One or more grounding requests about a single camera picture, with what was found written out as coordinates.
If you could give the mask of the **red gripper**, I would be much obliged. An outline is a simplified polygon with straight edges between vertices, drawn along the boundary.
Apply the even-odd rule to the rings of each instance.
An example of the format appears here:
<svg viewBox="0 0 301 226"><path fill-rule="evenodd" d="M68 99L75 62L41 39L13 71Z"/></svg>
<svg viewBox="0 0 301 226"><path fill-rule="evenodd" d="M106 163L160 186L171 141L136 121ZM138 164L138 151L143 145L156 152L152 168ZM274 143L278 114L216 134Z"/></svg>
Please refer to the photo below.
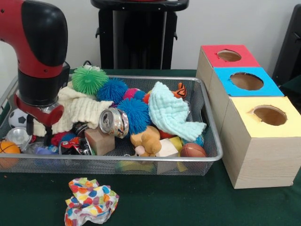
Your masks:
<svg viewBox="0 0 301 226"><path fill-rule="evenodd" d="M44 146L51 145L52 125L57 123L64 112L64 107L57 102L49 106L33 106L25 103L19 97L19 93L14 94L15 105L27 113L26 132L28 135L33 134L33 118L45 125L46 134L44 136Z"/></svg>

